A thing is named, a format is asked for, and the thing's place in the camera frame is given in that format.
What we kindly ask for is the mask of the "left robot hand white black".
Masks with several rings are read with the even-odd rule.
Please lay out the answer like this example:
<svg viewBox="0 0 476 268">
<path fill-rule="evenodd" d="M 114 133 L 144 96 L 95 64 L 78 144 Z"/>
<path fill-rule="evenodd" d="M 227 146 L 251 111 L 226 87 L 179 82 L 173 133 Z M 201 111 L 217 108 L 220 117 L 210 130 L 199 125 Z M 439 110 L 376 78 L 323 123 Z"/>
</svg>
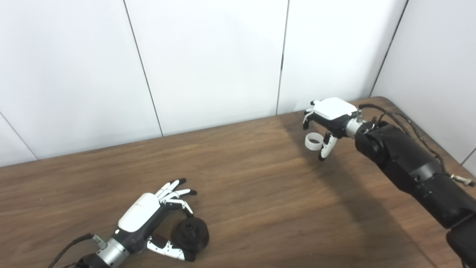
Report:
<svg viewBox="0 0 476 268">
<path fill-rule="evenodd" d="M 144 193 L 119 219 L 112 239 L 128 254 L 138 254 L 149 249 L 155 253 L 182 261 L 195 261 L 196 254 L 174 245 L 171 240 L 154 234 L 172 210 L 182 210 L 188 218 L 194 217 L 189 204 L 182 196 L 197 195 L 192 189 L 177 190 L 185 178 L 170 181 L 156 193 Z"/>
</svg>

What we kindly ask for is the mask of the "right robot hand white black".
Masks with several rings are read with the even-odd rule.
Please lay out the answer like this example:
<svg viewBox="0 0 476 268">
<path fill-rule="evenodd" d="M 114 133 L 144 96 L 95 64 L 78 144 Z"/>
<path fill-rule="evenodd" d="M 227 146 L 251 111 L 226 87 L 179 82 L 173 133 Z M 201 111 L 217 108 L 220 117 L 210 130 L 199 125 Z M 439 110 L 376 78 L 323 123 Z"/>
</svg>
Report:
<svg viewBox="0 0 476 268">
<path fill-rule="evenodd" d="M 347 134 L 347 126 L 355 122 L 357 107 L 337 97 L 311 101 L 311 105 L 304 112 L 302 125 L 307 130 L 310 122 L 316 122 L 327 130 L 319 154 L 319 160 L 325 161 L 338 139 L 352 137 Z"/>
</svg>

